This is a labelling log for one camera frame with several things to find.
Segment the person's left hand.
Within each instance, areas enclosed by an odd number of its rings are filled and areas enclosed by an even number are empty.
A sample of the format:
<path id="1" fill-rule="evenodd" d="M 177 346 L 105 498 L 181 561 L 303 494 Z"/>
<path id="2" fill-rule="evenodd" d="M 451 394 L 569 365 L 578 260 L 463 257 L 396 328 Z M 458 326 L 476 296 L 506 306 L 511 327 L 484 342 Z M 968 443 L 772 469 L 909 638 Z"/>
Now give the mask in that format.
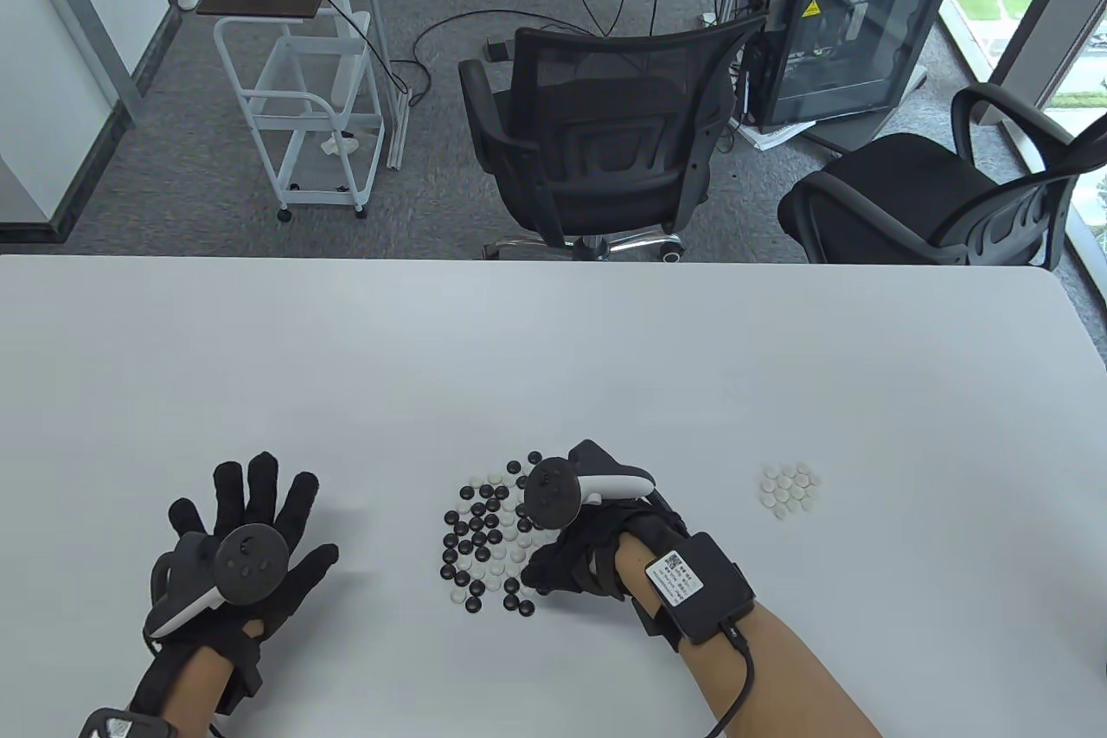
<path id="1" fill-rule="evenodd" d="M 254 693 L 260 644 L 284 626 L 337 565 L 339 549 L 327 543 L 298 563 L 291 560 L 315 506 L 315 474 L 298 472 L 280 496 L 279 464 L 265 451 L 248 465 L 218 465 L 213 481 L 213 531 L 205 529 L 192 500 L 170 505 L 178 542 L 151 572 L 144 636 L 159 651 L 217 651 Z"/>

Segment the person's right hand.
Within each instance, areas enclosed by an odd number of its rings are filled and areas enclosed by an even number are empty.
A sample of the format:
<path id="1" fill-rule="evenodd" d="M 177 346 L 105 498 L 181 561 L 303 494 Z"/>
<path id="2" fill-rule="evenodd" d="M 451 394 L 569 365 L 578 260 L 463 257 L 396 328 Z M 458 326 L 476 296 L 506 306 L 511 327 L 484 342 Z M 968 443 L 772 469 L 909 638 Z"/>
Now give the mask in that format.
<path id="1" fill-rule="evenodd" d="M 544 594 L 562 591 L 621 602 L 625 586 L 617 575 L 614 557 L 624 534 L 635 537 L 656 557 L 689 538 L 687 524 L 668 505 L 641 499 L 586 505 L 556 541 L 532 553 L 519 580 Z"/>

